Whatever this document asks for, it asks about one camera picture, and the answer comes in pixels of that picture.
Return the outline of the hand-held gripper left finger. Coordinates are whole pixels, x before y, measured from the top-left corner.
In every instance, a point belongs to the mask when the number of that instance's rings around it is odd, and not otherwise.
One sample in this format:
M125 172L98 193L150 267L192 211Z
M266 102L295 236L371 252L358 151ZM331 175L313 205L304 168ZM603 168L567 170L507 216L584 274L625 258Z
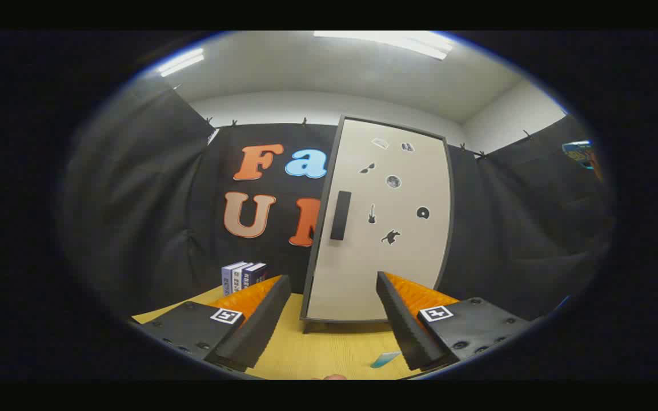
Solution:
M130 316L137 330L191 361L234 372L258 364L291 296L287 276L274 276L229 296L221 289Z

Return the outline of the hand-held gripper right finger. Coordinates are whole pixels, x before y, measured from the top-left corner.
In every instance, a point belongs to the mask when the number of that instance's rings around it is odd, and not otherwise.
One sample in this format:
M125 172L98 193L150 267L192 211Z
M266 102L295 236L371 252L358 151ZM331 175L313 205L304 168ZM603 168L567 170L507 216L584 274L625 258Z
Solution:
M467 361L533 324L481 297L458 300L384 271L377 273L376 293L412 371Z

